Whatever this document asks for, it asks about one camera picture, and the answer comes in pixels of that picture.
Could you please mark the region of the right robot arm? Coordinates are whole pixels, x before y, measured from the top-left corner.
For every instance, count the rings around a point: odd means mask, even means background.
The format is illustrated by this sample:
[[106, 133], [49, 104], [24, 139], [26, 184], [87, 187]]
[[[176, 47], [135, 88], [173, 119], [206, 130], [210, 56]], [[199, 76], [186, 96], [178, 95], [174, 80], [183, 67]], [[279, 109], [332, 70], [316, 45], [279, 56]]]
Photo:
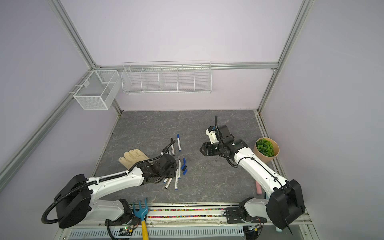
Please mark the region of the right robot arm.
[[236, 139], [227, 126], [219, 126], [217, 117], [206, 134], [210, 140], [201, 146], [200, 152], [204, 156], [222, 157], [233, 168], [245, 169], [261, 185], [267, 197], [263, 201], [249, 197], [239, 204], [236, 214], [226, 211], [226, 216], [244, 223], [256, 220], [259, 224], [265, 218], [284, 230], [306, 212], [301, 185], [267, 166], [243, 140]]

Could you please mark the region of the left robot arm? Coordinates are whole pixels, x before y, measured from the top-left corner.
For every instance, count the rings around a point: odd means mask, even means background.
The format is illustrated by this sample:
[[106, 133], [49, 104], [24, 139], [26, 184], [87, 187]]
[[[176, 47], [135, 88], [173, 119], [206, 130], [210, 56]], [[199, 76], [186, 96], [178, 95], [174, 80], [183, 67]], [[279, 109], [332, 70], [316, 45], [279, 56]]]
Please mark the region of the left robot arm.
[[125, 199], [105, 201], [112, 193], [145, 184], [158, 184], [174, 177], [177, 161], [170, 155], [169, 143], [155, 158], [134, 163], [128, 170], [112, 175], [86, 178], [74, 176], [56, 195], [41, 217], [43, 224], [57, 223], [67, 229], [83, 221], [105, 221], [106, 224], [136, 225], [139, 220]]

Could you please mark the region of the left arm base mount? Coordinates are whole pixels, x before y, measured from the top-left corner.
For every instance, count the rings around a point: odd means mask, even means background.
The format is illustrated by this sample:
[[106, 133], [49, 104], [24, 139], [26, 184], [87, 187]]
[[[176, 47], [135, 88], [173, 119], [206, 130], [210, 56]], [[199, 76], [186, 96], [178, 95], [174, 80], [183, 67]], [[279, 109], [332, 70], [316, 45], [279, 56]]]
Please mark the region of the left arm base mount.
[[134, 215], [131, 208], [124, 209], [123, 214], [117, 220], [106, 220], [105, 226], [136, 226], [139, 218]]

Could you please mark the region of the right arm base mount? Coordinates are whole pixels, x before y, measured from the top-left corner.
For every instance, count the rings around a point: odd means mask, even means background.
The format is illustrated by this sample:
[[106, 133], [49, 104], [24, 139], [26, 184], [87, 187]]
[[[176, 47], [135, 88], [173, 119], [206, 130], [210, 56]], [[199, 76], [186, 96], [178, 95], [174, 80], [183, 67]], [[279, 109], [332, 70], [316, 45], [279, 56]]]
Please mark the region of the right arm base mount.
[[224, 216], [228, 224], [264, 224], [267, 222], [263, 217], [251, 217], [241, 208], [226, 208]]

